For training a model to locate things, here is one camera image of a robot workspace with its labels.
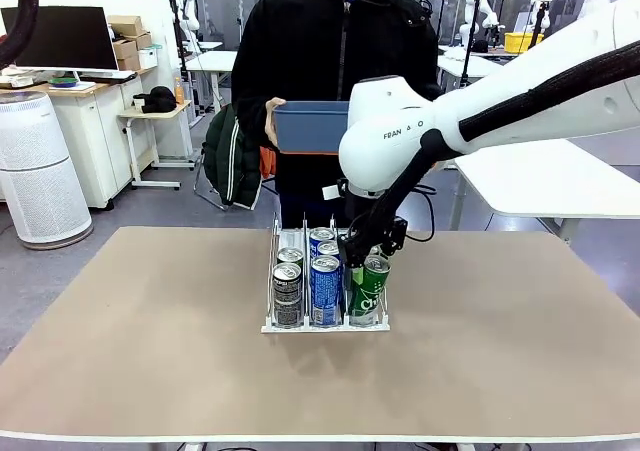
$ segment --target black monitor screen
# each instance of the black monitor screen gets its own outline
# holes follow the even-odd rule
[[[17,8],[3,8],[11,32]],[[41,6],[27,48],[16,59],[25,68],[118,69],[103,8]]]

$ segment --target yellow crate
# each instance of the yellow crate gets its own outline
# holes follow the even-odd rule
[[[538,35],[538,43],[542,41],[542,33]],[[507,53],[521,54],[529,49],[533,33],[505,33],[504,50]]]

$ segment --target person's hand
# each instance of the person's hand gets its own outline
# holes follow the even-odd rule
[[[282,106],[283,104],[287,104],[284,99],[273,98],[267,101],[264,105],[267,108],[267,121],[264,125],[264,132],[269,138],[269,141],[277,148],[278,147],[278,135],[276,134],[276,120],[273,115],[273,110],[278,106]]]

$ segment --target white tag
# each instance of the white tag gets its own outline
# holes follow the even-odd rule
[[[334,184],[333,186],[327,186],[326,188],[322,188],[322,194],[324,196],[325,201],[330,201],[332,199],[339,198],[340,192],[338,191],[338,185]]]

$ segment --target white cylindrical air purifier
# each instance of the white cylindrical air purifier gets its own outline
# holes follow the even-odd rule
[[[87,203],[45,93],[0,94],[0,186],[18,238],[56,249],[93,231]]]

